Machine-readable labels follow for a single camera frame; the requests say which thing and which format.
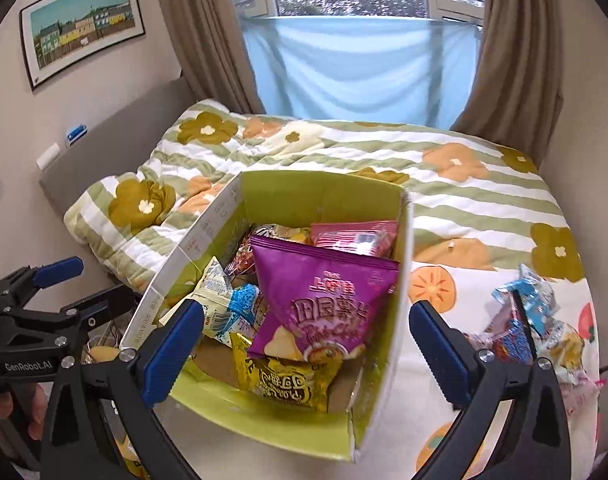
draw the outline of pink snack bag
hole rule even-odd
[[[251,238],[270,311],[248,354],[292,361],[352,359],[397,282],[399,263],[275,238]]]
[[[312,224],[310,235],[316,247],[384,257],[388,256],[397,236],[397,222],[379,220],[348,224]]]

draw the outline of framed picture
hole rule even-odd
[[[39,0],[21,9],[20,22],[33,90],[90,54],[145,34],[137,0]]]

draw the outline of pile of snacks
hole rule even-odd
[[[252,225],[186,298],[204,308],[204,335],[232,349],[240,389],[326,412],[330,384],[369,345],[397,283],[396,235],[395,221]]]
[[[573,415],[599,392],[604,381],[594,382],[584,370],[584,340],[575,328],[553,317],[559,305],[550,284],[522,264],[520,278],[496,288],[492,295],[502,305],[499,313],[481,334],[465,334],[468,341],[474,348],[492,350],[503,362],[532,364],[534,357],[548,358],[558,377],[566,415]]]

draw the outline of brown curtain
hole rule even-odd
[[[539,165],[562,105],[557,1],[485,1],[478,72],[452,129],[516,148]]]
[[[196,100],[263,113],[232,0],[159,0],[183,75]]]

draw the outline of bed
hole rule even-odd
[[[552,284],[561,304],[556,317],[578,330],[584,366],[598,379],[594,309],[577,247],[559,205],[523,153],[407,124],[241,116],[211,100],[191,104],[182,79],[118,116],[56,160],[41,183],[53,206],[65,212],[71,235],[133,289],[146,289],[190,225],[241,171],[323,170],[377,178],[411,194],[415,251],[409,279],[411,285],[420,276],[447,283],[433,301],[451,326],[481,332],[497,310],[490,292],[515,279],[524,263]],[[193,279],[179,285],[190,286]],[[408,478],[455,416],[407,339],[382,430],[395,437],[383,434],[385,449],[364,458],[364,478],[369,461],[370,472],[383,478]],[[488,459],[505,408],[471,475]],[[590,472],[596,418],[593,398],[570,420],[574,478]],[[256,455],[253,461],[260,460]],[[362,475],[342,467],[338,478]]]

